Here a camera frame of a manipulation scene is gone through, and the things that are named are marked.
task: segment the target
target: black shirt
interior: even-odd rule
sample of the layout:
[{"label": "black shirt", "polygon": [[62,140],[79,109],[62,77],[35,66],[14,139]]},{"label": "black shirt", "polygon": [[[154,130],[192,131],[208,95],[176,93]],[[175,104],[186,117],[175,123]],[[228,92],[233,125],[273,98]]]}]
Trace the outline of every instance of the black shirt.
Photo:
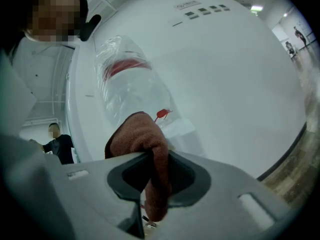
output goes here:
[{"label": "black shirt", "polygon": [[62,165],[74,164],[72,158],[71,148],[74,147],[71,137],[66,134],[60,135],[58,138],[50,141],[48,144],[43,145],[44,152],[52,153],[59,157]]},{"label": "black shirt", "polygon": [[296,31],[295,31],[295,35],[296,35],[296,36],[299,35],[299,37],[300,37],[300,38],[303,38],[303,39],[305,38],[304,35],[303,35],[299,30],[296,30]]}]

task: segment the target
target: gray floor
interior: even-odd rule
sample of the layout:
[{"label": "gray floor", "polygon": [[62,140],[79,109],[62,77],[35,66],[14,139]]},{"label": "gray floor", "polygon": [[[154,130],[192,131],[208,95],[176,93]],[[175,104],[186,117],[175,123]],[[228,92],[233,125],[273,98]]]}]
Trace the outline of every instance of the gray floor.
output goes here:
[{"label": "gray floor", "polygon": [[306,131],[288,158],[263,183],[293,208],[310,196],[320,164],[320,46],[314,41],[291,59],[304,94]]}]

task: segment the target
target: ceiling light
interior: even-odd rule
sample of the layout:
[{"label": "ceiling light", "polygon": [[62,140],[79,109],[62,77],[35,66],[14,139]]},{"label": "ceiling light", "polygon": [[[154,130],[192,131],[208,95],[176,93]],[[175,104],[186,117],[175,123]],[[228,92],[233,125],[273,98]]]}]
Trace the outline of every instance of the ceiling light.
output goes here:
[{"label": "ceiling light", "polygon": [[262,6],[259,6],[259,5],[253,5],[251,7],[251,11],[257,11],[257,12],[260,12],[262,11],[263,7]]}]

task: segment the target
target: brown towel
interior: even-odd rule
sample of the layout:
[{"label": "brown towel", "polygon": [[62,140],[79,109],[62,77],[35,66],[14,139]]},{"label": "brown towel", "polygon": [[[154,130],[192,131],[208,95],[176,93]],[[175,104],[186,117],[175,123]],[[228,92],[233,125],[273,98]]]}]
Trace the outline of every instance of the brown towel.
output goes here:
[{"label": "brown towel", "polygon": [[134,152],[153,152],[155,174],[145,187],[145,212],[158,222],[167,213],[171,186],[168,176],[168,144],[152,118],[137,112],[130,115],[111,136],[104,149],[105,159]]}]

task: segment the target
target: man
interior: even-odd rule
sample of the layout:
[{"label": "man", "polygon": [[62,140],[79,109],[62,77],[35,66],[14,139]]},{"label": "man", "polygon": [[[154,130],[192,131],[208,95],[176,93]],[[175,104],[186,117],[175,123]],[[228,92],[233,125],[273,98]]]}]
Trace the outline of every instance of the man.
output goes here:
[{"label": "man", "polygon": [[0,43],[13,57],[20,40],[63,42],[78,36],[86,25],[87,0],[15,0],[0,1],[5,23],[0,25]]},{"label": "man", "polygon": [[299,30],[297,30],[297,28],[294,26],[293,27],[294,28],[294,30],[295,30],[295,36],[297,37],[297,38],[300,38],[302,41],[303,41],[303,43],[304,43],[304,46],[307,48],[307,40],[306,40],[306,38],[304,37],[304,35],[299,31]]},{"label": "man", "polygon": [[66,134],[60,133],[60,128],[57,123],[49,125],[48,132],[54,140],[50,141],[46,145],[41,145],[34,139],[30,139],[31,142],[38,144],[40,149],[45,153],[52,151],[52,153],[59,157],[62,165],[74,164],[72,158],[71,148],[74,147],[71,137]]}]

